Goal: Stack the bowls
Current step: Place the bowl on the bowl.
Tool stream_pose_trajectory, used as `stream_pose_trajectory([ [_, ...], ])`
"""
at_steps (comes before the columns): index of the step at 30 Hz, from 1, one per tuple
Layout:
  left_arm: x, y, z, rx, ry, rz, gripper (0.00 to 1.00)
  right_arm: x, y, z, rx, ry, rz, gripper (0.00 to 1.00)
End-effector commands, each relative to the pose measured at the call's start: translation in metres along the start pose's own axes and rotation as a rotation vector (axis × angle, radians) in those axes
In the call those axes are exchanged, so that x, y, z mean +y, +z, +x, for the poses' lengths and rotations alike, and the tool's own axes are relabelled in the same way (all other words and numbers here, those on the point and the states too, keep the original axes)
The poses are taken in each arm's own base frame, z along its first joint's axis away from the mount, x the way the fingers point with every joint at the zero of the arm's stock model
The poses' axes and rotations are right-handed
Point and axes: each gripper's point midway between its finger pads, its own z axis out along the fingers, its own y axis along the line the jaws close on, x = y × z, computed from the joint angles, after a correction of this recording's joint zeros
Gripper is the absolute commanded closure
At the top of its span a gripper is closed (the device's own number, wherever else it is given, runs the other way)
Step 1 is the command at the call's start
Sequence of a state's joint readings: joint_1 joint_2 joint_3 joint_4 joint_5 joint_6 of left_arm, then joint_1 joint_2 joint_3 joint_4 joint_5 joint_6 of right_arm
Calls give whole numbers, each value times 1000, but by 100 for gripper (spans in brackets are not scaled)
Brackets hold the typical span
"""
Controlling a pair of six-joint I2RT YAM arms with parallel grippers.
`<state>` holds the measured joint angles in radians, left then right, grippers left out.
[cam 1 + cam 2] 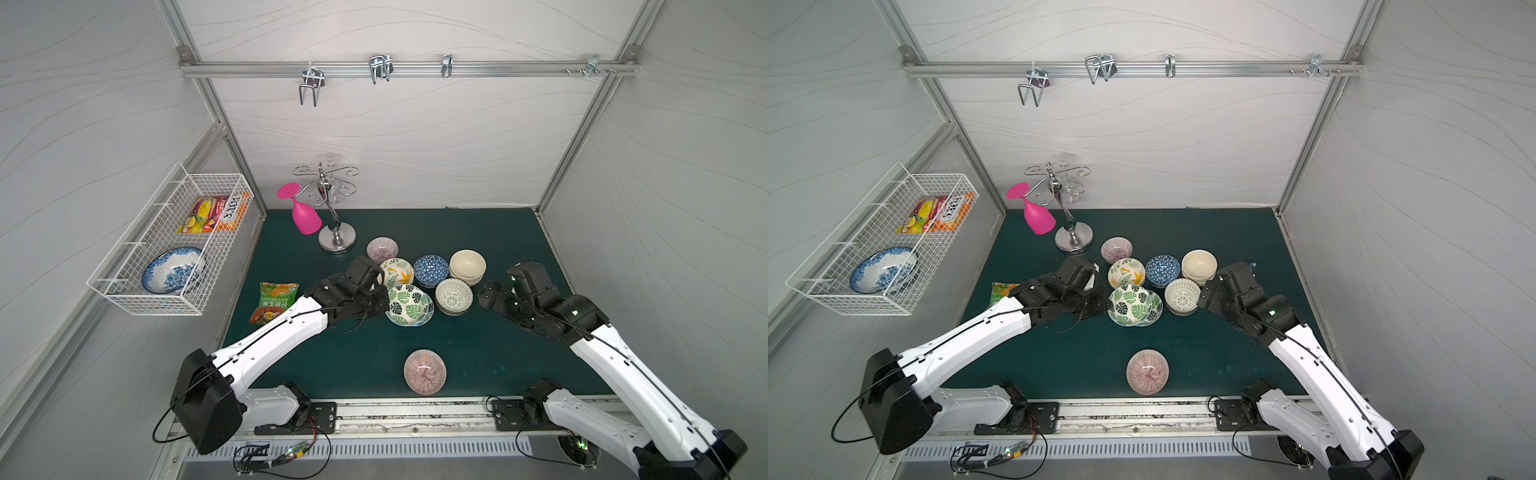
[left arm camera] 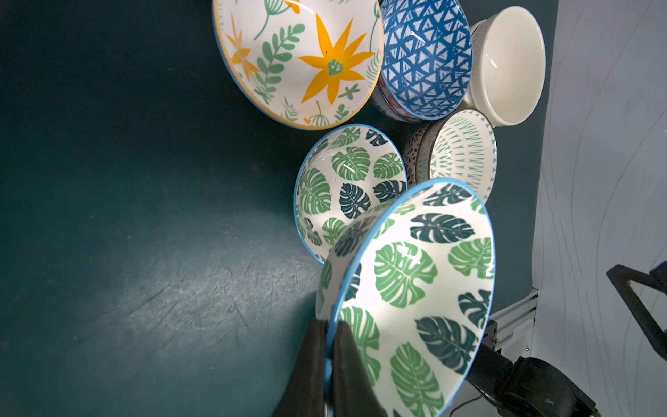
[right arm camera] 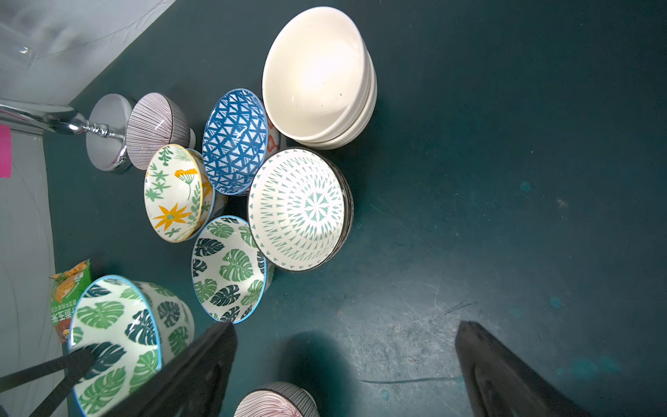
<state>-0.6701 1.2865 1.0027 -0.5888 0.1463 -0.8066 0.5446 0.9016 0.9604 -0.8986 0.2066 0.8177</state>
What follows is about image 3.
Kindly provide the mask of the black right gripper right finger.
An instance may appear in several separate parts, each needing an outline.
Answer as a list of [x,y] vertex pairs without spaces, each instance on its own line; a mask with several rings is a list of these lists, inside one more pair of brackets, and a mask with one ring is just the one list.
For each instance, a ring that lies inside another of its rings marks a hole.
[[462,321],[456,353],[475,416],[588,416],[495,336]]

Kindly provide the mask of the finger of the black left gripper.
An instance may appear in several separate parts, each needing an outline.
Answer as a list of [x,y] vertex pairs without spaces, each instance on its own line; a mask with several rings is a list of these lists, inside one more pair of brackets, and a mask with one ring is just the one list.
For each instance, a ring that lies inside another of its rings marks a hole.
[[64,371],[64,379],[59,387],[66,391],[73,387],[87,374],[95,362],[95,357],[88,349],[78,349],[57,359],[17,371],[1,378],[1,392],[9,391],[29,382],[34,382],[47,375]]
[[52,416],[69,395],[76,383],[88,372],[88,364],[43,364],[32,372],[35,379],[64,370],[64,378],[31,412],[30,417]]

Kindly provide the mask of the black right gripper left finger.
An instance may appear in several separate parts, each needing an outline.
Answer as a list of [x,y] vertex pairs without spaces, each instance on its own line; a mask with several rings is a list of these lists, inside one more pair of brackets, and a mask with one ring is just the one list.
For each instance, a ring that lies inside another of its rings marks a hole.
[[220,415],[237,346],[233,324],[213,325],[106,415]]

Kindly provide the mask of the green leaf bowl front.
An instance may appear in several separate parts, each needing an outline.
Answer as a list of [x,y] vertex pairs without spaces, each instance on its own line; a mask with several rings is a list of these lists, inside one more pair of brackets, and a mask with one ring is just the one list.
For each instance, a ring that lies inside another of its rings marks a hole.
[[71,319],[68,349],[94,363],[76,383],[85,416],[102,416],[155,376],[194,340],[188,305],[156,283],[104,276],[83,292]]

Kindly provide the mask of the green leaf bowl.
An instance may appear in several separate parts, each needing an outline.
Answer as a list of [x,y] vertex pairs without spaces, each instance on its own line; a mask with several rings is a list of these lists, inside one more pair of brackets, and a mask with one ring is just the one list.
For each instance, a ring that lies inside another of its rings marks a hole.
[[83,292],[71,319],[68,349],[94,363],[76,383],[85,416],[102,416],[155,376],[194,340],[188,305],[156,283],[104,276]]
[[216,321],[241,323],[259,306],[274,278],[274,264],[257,248],[240,217],[211,220],[196,239],[191,276],[198,302]]

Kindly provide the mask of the pink striped bowl front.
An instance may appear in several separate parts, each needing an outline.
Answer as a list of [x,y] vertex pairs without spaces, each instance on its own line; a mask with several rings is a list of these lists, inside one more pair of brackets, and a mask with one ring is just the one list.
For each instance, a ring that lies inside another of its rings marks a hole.
[[273,382],[247,394],[234,412],[234,417],[239,416],[319,417],[320,412],[306,389],[289,382]]

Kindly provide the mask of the pink striped bowl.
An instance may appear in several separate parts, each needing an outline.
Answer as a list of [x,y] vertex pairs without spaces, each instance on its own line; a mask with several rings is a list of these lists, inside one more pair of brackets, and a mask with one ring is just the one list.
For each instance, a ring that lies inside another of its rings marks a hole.
[[159,149],[178,144],[194,149],[196,135],[183,111],[161,93],[143,96],[130,114],[126,129],[130,161],[139,170],[147,170]]
[[319,417],[320,412],[306,389],[289,382],[273,382],[247,394],[234,412],[234,417],[239,416]]

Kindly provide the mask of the yellow leaf pattern bowl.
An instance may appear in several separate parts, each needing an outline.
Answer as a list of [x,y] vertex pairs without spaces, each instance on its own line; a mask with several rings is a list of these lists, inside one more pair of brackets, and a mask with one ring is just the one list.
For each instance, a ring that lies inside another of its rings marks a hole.
[[196,158],[178,144],[156,152],[146,171],[143,199],[151,228],[168,243],[181,243],[197,229],[203,179]]

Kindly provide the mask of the green lattice pattern bowl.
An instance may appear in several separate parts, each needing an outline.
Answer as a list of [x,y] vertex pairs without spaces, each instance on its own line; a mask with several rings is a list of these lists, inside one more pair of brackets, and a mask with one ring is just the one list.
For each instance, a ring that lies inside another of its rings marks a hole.
[[302,272],[325,263],[344,229],[344,191],[330,164],[308,149],[285,149],[257,171],[248,224],[264,256]]

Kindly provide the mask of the blue triangle pattern bowl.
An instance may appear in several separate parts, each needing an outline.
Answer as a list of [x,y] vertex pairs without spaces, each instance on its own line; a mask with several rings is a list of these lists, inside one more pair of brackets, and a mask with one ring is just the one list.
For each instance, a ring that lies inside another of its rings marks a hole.
[[239,88],[212,109],[203,133],[208,179],[226,196],[247,192],[269,154],[269,119],[257,95]]

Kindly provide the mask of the small blue floral bowl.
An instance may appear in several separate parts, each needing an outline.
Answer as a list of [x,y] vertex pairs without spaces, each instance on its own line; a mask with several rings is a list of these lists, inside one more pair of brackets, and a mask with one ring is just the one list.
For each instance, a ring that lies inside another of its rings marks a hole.
[[287,139],[277,130],[270,119],[267,120],[269,125],[269,137],[267,138],[267,154],[266,157],[271,157],[280,150],[287,147]]

